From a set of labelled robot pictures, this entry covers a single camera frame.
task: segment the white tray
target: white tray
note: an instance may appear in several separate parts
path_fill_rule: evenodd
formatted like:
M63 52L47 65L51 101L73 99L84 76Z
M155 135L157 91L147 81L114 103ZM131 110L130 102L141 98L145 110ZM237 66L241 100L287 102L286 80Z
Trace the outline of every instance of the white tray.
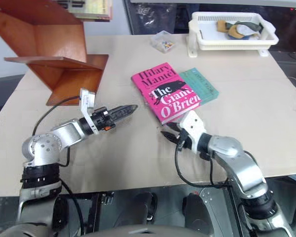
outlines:
M263 30L259 37L250 37L249 40L229 39L227 33L217 31L218 20L225 20L231 24L237 21L250 21L255 24L261 24ZM275 27L257 13L194 12L192 14L192 21L194 21L194 29L191 29L189 24L189 36L193 35L195 37L196 35L197 43L201 50L267 50L271 45L275 45L278 42L278 38L275 35Z

